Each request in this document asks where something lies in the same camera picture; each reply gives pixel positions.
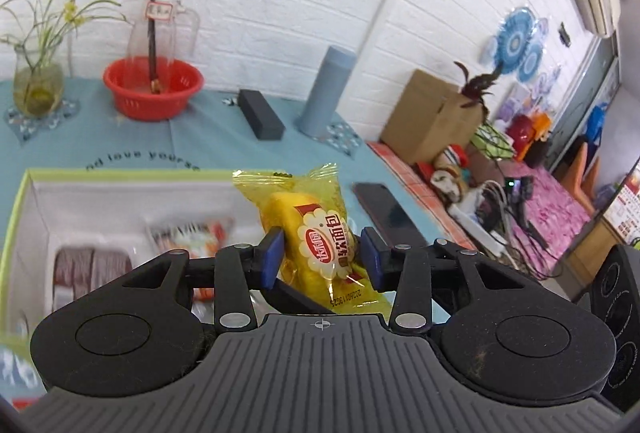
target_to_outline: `calendar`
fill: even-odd
[[[620,193],[604,213],[607,222],[629,245],[640,238],[639,179],[640,171],[634,169],[625,180]]]

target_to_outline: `ridged rubber surface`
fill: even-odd
[[[23,417],[42,433],[597,433],[619,418],[595,399],[533,409],[486,399],[428,342],[389,333],[375,316],[282,315],[224,334],[163,389],[128,399],[54,389]]]

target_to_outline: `glass vase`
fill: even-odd
[[[65,90],[60,44],[46,48],[17,46],[14,103],[28,118],[44,118],[53,112]]]

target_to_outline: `blue thermos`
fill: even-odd
[[[340,97],[347,86],[357,56],[350,50],[329,47],[305,109],[298,120],[298,129],[309,137],[324,137]]]

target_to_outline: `label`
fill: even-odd
[[[353,301],[354,299],[359,298],[361,295],[362,295],[362,289],[353,290],[351,292],[348,292],[344,296],[338,296],[336,298],[332,298],[331,306],[339,307],[340,305],[344,305],[345,303],[348,303],[350,301]]]
[[[325,279],[346,279],[352,271],[353,238],[345,220],[317,204],[296,209],[303,216],[298,228],[300,254],[306,257],[309,269]]]
[[[172,6],[172,4],[150,1],[146,4],[145,16],[148,20],[168,22],[171,20],[173,10],[174,6]]]

